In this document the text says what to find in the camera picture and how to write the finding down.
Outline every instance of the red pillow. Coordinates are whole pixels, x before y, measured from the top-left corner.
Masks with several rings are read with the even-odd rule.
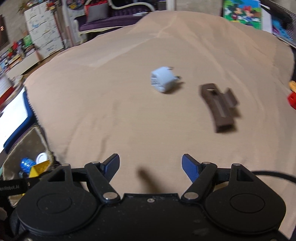
[[[98,1],[96,3],[91,3],[91,4],[88,4],[88,5],[84,5],[84,12],[85,12],[86,17],[88,18],[88,16],[89,16],[89,7],[94,6],[94,5],[107,3],[107,2],[108,2],[108,0],[100,0],[100,1]]]

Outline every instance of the white lid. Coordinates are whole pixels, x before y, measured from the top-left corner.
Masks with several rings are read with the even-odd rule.
[[[40,153],[36,158],[36,164],[42,163],[44,161],[47,161],[47,154],[45,152]]]

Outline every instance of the purple sofa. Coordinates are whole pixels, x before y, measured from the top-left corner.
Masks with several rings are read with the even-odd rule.
[[[144,15],[139,13],[153,12],[154,7],[149,3],[133,3],[123,7],[115,7],[111,0],[109,4],[109,17],[102,20],[87,23],[86,15],[76,17],[77,32],[79,35],[90,32],[102,32],[106,30],[115,30],[120,27],[129,26],[138,22]]]

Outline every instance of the brown plastic object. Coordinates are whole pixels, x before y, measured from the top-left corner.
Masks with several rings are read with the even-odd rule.
[[[238,104],[232,90],[228,88],[225,94],[223,94],[215,84],[210,83],[201,85],[200,91],[212,112],[216,133],[232,128],[234,119],[230,109]]]

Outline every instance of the gray pillow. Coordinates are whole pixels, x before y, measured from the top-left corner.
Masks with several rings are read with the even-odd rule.
[[[89,16],[87,18],[87,23],[107,18],[108,17],[108,10],[109,10],[108,3],[90,6],[89,7]]]

